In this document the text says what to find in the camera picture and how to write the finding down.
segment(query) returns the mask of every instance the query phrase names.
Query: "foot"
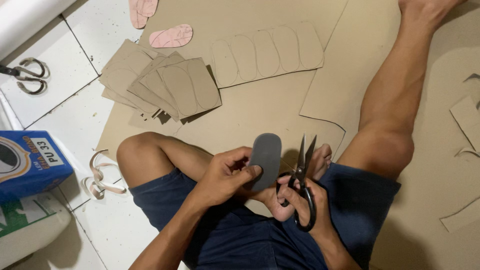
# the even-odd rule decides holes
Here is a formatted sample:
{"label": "foot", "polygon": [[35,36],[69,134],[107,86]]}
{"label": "foot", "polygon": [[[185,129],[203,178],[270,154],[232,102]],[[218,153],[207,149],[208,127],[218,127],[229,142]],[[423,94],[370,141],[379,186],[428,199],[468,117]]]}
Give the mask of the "foot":
{"label": "foot", "polygon": [[[332,162],[332,150],[328,144],[323,144],[320,148],[313,152],[312,159],[307,170],[307,178],[318,181]],[[280,184],[288,184],[290,176],[284,176],[277,179]],[[296,188],[300,188],[298,181],[295,183]],[[269,187],[261,192],[259,199],[268,210],[272,213],[274,218],[278,221],[286,221],[291,217],[295,210],[292,205],[283,207],[280,204],[285,201],[282,197],[277,197],[276,185]]]}
{"label": "foot", "polygon": [[467,0],[398,0],[402,21],[422,22],[433,30],[440,26],[443,18],[456,6]]}

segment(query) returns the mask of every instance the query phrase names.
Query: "bare foot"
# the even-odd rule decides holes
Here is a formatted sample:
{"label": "bare foot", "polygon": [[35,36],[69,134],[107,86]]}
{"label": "bare foot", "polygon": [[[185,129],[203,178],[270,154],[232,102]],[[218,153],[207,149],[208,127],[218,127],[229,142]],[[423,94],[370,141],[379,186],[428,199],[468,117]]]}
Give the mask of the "bare foot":
{"label": "bare foot", "polygon": [[307,178],[318,181],[332,163],[332,149],[323,144],[315,150],[307,170]]}

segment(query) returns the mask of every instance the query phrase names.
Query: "gray foam insole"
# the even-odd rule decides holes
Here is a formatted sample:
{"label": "gray foam insole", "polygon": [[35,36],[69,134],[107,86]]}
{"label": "gray foam insole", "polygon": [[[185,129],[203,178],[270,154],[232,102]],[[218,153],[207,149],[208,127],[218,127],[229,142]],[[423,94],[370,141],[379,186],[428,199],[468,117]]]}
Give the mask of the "gray foam insole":
{"label": "gray foam insole", "polygon": [[248,190],[261,191],[271,186],[278,176],[281,153],[282,141],[277,135],[264,133],[258,136],[253,143],[249,165],[262,167],[262,173],[243,187]]}

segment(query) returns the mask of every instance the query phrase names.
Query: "stack of cardboard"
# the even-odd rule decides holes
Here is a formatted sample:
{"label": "stack of cardboard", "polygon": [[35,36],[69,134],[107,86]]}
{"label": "stack of cardboard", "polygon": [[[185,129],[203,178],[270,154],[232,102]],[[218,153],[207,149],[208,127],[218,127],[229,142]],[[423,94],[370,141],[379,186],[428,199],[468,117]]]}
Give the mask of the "stack of cardboard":
{"label": "stack of cardboard", "polygon": [[165,112],[178,121],[222,105],[201,58],[168,57],[125,40],[102,69],[102,96],[137,109],[144,117]]}

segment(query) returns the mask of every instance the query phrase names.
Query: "white tile floor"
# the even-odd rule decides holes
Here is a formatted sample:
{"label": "white tile floor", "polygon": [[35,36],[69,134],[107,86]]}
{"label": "white tile floor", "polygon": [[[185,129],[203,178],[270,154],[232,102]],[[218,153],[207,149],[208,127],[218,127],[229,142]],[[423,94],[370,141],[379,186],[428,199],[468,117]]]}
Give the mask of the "white tile floor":
{"label": "white tile floor", "polygon": [[[52,74],[48,90],[29,96],[0,74],[0,99],[18,118],[16,129],[49,131],[74,166],[75,174],[52,193],[75,219],[53,243],[13,269],[123,270],[157,231],[131,196],[109,193],[103,200],[89,200],[79,181],[91,175],[88,163],[113,106],[101,97],[98,73],[124,39],[135,41],[142,30],[131,26],[127,1],[78,0],[62,15],[2,61],[12,67],[25,57],[47,63]],[[99,162],[112,161],[102,157]],[[120,178],[113,168],[103,171],[104,181]]]}

